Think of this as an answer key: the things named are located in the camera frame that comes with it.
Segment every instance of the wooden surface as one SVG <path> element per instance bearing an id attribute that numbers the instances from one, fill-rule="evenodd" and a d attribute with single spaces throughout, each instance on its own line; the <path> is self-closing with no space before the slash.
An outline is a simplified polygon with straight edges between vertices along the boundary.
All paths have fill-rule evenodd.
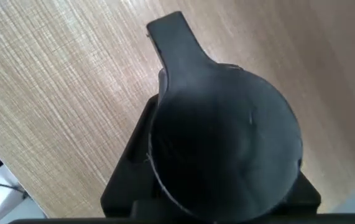
<path id="1" fill-rule="evenodd" d="M 0 1 L 0 158 L 50 217 L 99 198 L 161 64 L 145 25 L 183 11 L 218 62 L 275 85 L 330 211 L 355 188 L 355 0 Z"/>

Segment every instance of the wood grain texture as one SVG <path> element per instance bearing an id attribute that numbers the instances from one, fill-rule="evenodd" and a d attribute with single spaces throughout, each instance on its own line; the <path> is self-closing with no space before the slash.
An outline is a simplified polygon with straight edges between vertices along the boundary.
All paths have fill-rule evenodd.
<path id="1" fill-rule="evenodd" d="M 183 11 L 205 51 L 275 85 L 331 210 L 355 188 L 355 0 L 0 0 L 0 158 L 50 217 L 99 198 L 161 64 L 145 25 Z"/>

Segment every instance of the black base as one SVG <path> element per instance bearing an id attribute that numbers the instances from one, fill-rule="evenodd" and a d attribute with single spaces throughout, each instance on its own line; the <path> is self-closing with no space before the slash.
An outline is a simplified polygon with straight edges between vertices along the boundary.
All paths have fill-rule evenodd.
<path id="1" fill-rule="evenodd" d="M 164 195 L 147 158 L 150 123 L 157 109 L 150 98 L 109 181 L 101 206 L 106 217 L 135 220 L 190 220 Z M 314 215 L 321 196 L 300 173 L 287 198 L 269 215 Z"/>

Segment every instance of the black handle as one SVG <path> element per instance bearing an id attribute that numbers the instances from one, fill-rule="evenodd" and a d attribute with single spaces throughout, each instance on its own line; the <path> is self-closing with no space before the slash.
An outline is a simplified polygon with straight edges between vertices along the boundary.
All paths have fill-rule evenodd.
<path id="1" fill-rule="evenodd" d="M 147 25 L 169 85 L 192 83 L 204 68 L 216 65 L 200 47 L 181 12 L 174 12 Z"/>

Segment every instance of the black plastic part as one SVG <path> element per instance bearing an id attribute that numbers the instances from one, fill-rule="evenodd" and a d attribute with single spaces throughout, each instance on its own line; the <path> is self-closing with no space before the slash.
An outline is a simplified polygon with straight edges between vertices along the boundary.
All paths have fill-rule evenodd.
<path id="1" fill-rule="evenodd" d="M 157 106 L 157 96 L 146 104 L 111 180 L 101 196 L 106 217 L 129 217 L 135 200 L 151 198 L 156 183 L 149 165 L 148 133 Z"/>
<path id="2" fill-rule="evenodd" d="M 167 77 L 149 154 L 168 198 L 207 222 L 270 213 L 291 191 L 302 159 L 285 98 L 239 66 L 212 61 L 181 12 L 147 28 Z"/>
<path id="3" fill-rule="evenodd" d="M 151 169 L 148 160 L 145 160 L 148 151 L 146 136 L 156 109 L 157 96 L 154 96 L 147 102 L 101 197 L 101 206 L 106 217 L 152 222 L 193 220 L 164 195 L 153 172 L 143 172 Z M 313 215 L 320 203 L 319 193 L 300 173 L 288 196 L 270 215 Z"/>

